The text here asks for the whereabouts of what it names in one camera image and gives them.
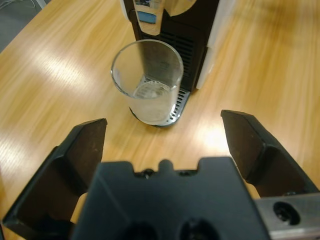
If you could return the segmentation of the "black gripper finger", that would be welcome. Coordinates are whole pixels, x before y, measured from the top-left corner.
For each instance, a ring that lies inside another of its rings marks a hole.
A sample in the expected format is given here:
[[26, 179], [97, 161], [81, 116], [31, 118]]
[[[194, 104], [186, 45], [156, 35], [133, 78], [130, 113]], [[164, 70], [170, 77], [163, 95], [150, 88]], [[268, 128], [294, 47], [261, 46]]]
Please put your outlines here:
[[80, 196], [102, 160], [107, 120], [76, 125], [55, 146], [2, 220], [22, 238], [69, 238]]
[[242, 178], [259, 196], [319, 193], [319, 189], [282, 146], [251, 114], [222, 110], [229, 152]]

